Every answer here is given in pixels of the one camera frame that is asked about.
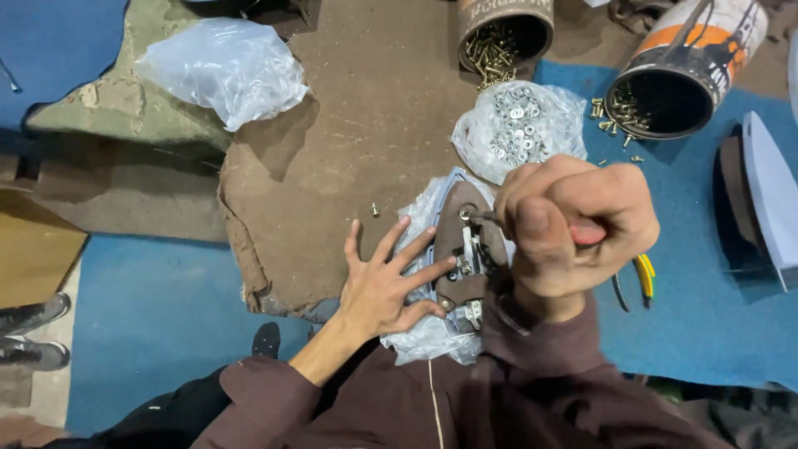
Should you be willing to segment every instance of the bag of washers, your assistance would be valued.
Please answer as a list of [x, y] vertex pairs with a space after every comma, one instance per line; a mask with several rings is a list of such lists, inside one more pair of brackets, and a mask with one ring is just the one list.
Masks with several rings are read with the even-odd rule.
[[555, 154], [587, 159], [582, 141], [587, 101], [570, 90], [529, 81], [491, 85], [452, 133], [457, 154], [477, 176], [502, 185], [507, 172]]

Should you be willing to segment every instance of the cylindrical container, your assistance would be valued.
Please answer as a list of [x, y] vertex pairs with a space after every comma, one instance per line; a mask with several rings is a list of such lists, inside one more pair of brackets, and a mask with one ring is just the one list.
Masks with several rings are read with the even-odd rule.
[[[608, 117], [646, 139], [675, 139], [698, 131], [767, 31], [768, 16], [755, 0], [679, 2], [662, 15], [613, 81], [605, 97]], [[619, 98], [621, 103], [633, 99], [631, 109], [648, 117], [648, 129], [628, 123], [617, 110]]]
[[551, 46], [554, 36], [554, 0], [457, 0], [457, 57], [468, 70], [476, 72], [465, 46], [477, 30], [502, 21], [510, 30], [518, 54], [511, 68], [521, 69]]

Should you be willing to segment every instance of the brown sweatshirt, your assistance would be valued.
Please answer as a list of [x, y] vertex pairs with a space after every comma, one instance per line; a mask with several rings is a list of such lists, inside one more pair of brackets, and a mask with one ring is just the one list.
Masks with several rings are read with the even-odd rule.
[[566, 323], [521, 316], [511, 296], [487, 304], [484, 352], [466, 367], [398, 367], [377, 348], [315, 419], [320, 390], [288, 364], [232, 364], [221, 375], [232, 404], [192, 448], [729, 447], [603, 359], [591, 295]]

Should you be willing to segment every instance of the screwdriver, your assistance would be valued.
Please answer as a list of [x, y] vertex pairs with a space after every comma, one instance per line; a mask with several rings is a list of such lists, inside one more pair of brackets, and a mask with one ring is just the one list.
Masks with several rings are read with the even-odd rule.
[[[497, 215], [494, 211], [474, 213], [466, 209], [460, 211], [460, 218], [463, 221], [468, 221], [474, 218], [480, 218], [487, 221], [496, 221]], [[577, 249], [587, 249], [601, 243], [606, 237], [606, 230], [590, 218], [580, 217], [573, 220], [569, 227], [571, 229], [571, 238], [574, 240]]]

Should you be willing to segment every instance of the shoe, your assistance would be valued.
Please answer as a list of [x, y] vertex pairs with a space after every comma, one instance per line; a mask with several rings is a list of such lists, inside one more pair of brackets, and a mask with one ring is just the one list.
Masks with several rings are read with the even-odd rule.
[[277, 360], [280, 349], [280, 327], [277, 323], [266, 323], [255, 333], [252, 339], [252, 355], [260, 354]]
[[66, 293], [58, 292], [44, 304], [23, 305], [0, 310], [0, 336], [26, 334], [35, 328], [66, 315], [72, 300]]
[[23, 336], [0, 337], [0, 365], [12, 364], [34, 371], [56, 371], [69, 364], [69, 349], [60, 343], [36, 343]]

